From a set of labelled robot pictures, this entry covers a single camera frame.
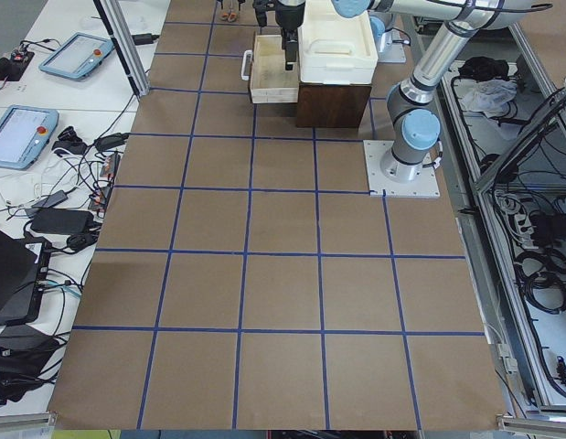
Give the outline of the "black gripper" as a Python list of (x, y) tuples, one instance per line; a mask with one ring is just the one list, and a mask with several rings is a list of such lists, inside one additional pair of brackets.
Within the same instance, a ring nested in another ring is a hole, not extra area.
[(285, 69), (291, 71), (297, 60), (297, 29), (304, 22), (304, 0), (275, 0), (274, 10), (280, 27)]
[(252, 2), (252, 7), (254, 9), (255, 15), (257, 16), (257, 23), (260, 27), (266, 27), (268, 24), (268, 18), (266, 13), (273, 11), (275, 9), (275, 3), (273, 0), (254, 0)]

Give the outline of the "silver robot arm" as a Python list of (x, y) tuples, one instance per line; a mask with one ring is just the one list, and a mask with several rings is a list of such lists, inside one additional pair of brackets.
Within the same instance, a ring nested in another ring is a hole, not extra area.
[(527, 14), (549, 9), (535, 1), (255, 1), (259, 27), (274, 13), (282, 37), (283, 65), (299, 69), (303, 83), (369, 85), (378, 60), (369, 23), (372, 13), (421, 16), (441, 21), (433, 41), (411, 75), (388, 97), (396, 139), (379, 160), (384, 177), (414, 181), (437, 145), (438, 118), (428, 110), (434, 91), (466, 43), (482, 29), (500, 29)]

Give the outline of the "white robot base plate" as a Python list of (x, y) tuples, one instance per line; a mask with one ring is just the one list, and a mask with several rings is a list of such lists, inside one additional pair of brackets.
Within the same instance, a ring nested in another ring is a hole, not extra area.
[(404, 165), (392, 154), (391, 140), (365, 140), (368, 192), (372, 197), (438, 198), (440, 190), (427, 152), (420, 164)]

